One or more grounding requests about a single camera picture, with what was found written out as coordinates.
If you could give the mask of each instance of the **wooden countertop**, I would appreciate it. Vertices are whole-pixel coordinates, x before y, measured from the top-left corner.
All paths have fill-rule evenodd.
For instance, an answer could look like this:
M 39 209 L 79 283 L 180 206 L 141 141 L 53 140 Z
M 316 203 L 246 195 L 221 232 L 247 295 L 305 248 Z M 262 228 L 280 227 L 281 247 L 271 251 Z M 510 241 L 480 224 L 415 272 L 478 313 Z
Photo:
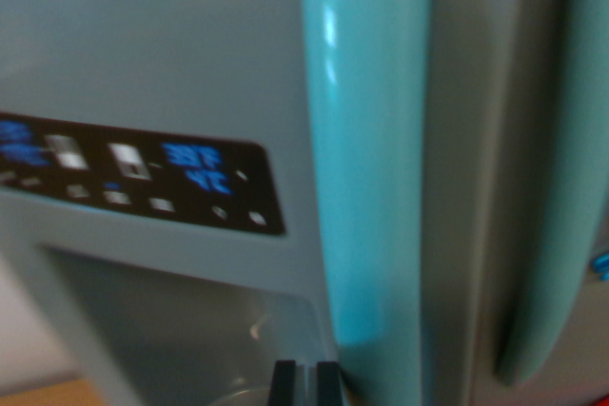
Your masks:
M 83 379 L 0 397 L 0 406 L 106 406 Z

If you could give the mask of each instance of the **temperature display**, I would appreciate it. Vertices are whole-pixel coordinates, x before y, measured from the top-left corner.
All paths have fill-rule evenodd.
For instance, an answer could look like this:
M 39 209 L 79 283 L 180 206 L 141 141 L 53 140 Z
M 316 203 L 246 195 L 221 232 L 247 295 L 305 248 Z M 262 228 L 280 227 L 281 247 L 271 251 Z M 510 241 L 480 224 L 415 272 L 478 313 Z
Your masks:
M 0 113 L 0 184 L 138 216 L 285 232 L 253 143 Z

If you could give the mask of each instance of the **icon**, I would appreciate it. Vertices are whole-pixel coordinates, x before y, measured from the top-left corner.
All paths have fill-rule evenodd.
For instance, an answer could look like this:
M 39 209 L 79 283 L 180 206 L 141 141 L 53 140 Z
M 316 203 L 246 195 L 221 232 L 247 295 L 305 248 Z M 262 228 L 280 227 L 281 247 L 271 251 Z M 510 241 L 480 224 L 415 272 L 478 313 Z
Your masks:
M 116 203 L 116 204 L 131 204 L 131 200 L 129 199 L 129 195 L 123 192 L 116 192 L 115 190 L 107 190 L 104 192 L 104 197 L 108 203 Z
M 50 150 L 63 168 L 88 170 L 87 161 L 73 138 L 64 135 L 47 135 L 45 138 Z
M 108 144 L 110 150 L 116 159 L 121 173 L 128 178 L 136 178 L 138 180 L 149 180 L 150 174 L 140 156 L 140 152 L 136 147 L 129 145 L 119 145 L 116 143 Z
M 263 218 L 263 215 L 260 213 L 257 213 L 255 211 L 250 211 L 249 218 L 251 220 L 253 220 L 255 223 L 257 223 L 258 225 L 266 225 L 266 220 L 265 220 L 265 218 Z
M 73 199 L 85 199 L 88 197 L 88 191 L 81 184 L 70 184 L 68 186 L 68 195 Z
M 169 211 L 171 213 L 175 212 L 175 209 L 173 209 L 173 203 L 170 202 L 169 200 L 165 200 L 165 199 L 149 199 L 150 200 L 150 206 L 152 206 L 154 209 L 158 209 L 160 211 Z
M 6 181 L 12 181 L 17 179 L 17 174 L 14 171 L 3 171 L 0 173 L 0 184 L 5 183 Z
M 42 184 L 42 181 L 40 181 L 40 178 L 36 176 L 32 176 L 31 178 L 24 178 L 23 180 L 21 180 L 21 185 L 24 187 L 33 187 L 35 185 L 40 184 Z
M 226 213 L 224 211 L 224 209 L 218 207 L 218 206 L 212 206 L 211 210 L 216 213 L 216 216 L 218 216 L 220 219 L 228 219 L 228 213 Z

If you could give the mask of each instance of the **temperature reading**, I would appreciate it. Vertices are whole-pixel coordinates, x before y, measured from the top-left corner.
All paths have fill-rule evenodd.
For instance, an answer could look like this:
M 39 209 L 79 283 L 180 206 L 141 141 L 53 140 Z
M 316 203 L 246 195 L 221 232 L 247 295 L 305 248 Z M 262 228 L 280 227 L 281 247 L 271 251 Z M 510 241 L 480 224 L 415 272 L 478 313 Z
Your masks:
M 42 147 L 33 143 L 29 127 L 14 121 L 0 122 L 0 152 L 9 162 L 32 166 L 49 165 L 42 156 Z
M 211 146 L 176 145 L 163 143 L 170 164 L 185 169 L 187 178 L 207 192 L 220 192 L 230 195 L 226 187 L 226 175 L 219 169 L 222 164 L 220 152 Z

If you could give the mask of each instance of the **refrigerator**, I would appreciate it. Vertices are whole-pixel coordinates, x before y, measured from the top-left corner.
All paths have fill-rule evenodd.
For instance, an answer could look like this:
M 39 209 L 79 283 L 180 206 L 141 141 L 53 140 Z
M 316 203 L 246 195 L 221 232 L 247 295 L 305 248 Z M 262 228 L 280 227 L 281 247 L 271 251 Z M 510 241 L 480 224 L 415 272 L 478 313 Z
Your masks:
M 0 0 L 0 252 L 111 405 L 609 395 L 605 0 Z

